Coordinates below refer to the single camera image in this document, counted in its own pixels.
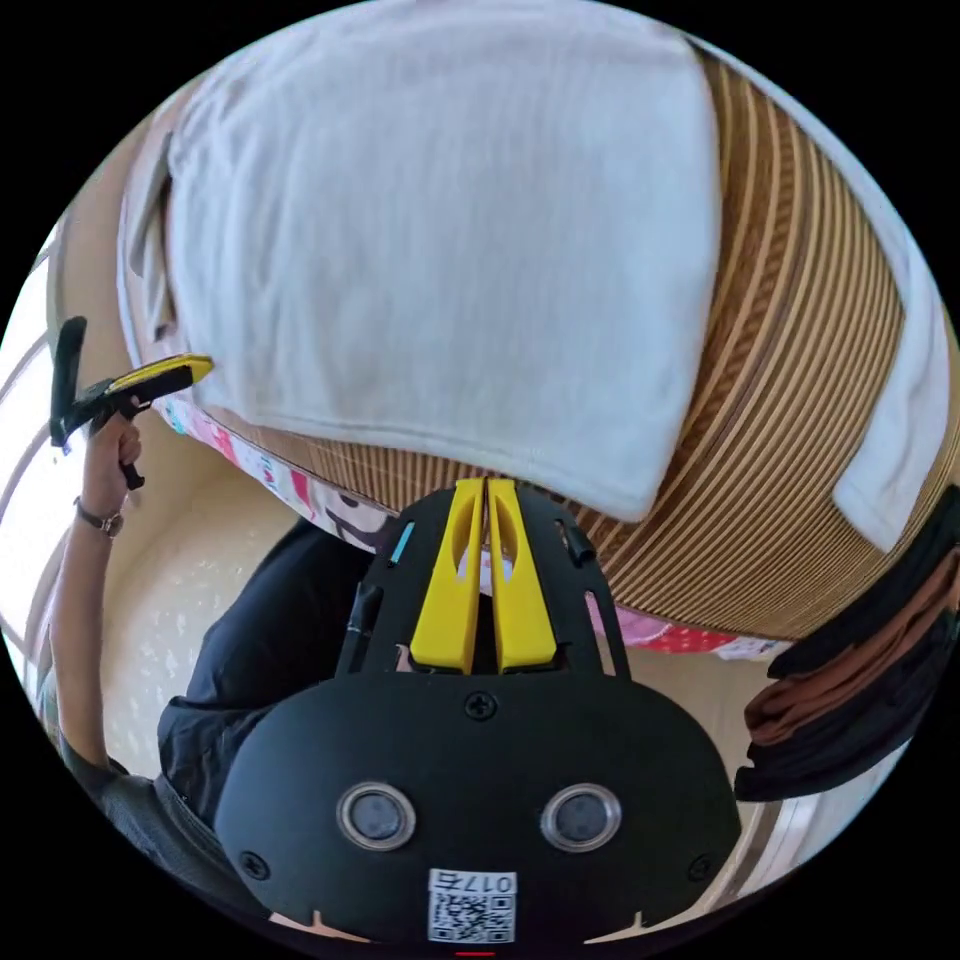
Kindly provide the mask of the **person's left hand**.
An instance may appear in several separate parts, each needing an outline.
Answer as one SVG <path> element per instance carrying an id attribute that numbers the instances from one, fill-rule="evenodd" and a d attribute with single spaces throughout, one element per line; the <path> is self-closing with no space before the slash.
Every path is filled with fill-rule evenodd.
<path id="1" fill-rule="evenodd" d="M 80 505 L 106 519 L 121 512 L 128 493 L 123 473 L 142 450 L 140 431 L 122 414 L 114 414 L 88 441 L 85 451 Z"/>

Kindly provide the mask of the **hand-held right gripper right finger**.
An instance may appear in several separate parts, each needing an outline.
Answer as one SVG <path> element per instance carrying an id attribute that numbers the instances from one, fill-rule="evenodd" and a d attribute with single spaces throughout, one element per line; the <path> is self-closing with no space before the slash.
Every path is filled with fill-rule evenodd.
<path id="1" fill-rule="evenodd" d="M 549 666 L 557 645 L 514 482 L 488 480 L 487 505 L 498 671 Z"/>

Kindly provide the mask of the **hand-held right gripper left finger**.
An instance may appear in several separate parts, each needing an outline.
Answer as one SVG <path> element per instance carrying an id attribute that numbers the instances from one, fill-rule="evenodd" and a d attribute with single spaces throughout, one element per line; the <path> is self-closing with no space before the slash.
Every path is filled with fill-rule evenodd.
<path id="1" fill-rule="evenodd" d="M 442 518 L 410 656 L 417 667 L 472 670 L 480 597 L 485 481 L 459 481 Z"/>

